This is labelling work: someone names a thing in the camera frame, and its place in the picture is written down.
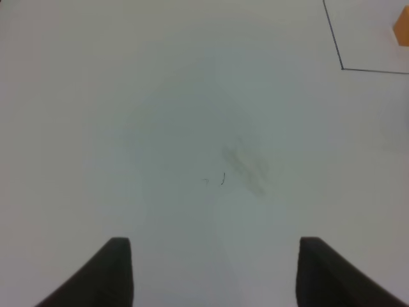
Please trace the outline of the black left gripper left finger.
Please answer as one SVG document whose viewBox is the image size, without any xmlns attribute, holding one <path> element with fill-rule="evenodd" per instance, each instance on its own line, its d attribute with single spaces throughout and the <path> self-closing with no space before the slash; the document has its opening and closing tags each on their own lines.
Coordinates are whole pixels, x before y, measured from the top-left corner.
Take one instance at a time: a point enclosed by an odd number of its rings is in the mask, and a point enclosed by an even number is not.
<svg viewBox="0 0 409 307">
<path fill-rule="evenodd" d="M 131 243 L 126 237 L 115 237 L 38 306 L 132 306 L 133 303 Z"/>
</svg>

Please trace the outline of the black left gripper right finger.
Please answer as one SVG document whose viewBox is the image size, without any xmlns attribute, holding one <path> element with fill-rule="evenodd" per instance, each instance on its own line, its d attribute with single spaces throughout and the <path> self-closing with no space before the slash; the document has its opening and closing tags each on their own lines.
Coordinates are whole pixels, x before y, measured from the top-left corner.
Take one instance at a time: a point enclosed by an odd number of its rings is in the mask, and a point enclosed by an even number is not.
<svg viewBox="0 0 409 307">
<path fill-rule="evenodd" d="M 408 306 L 318 237 L 300 239 L 295 295 L 298 306 Z"/>
</svg>

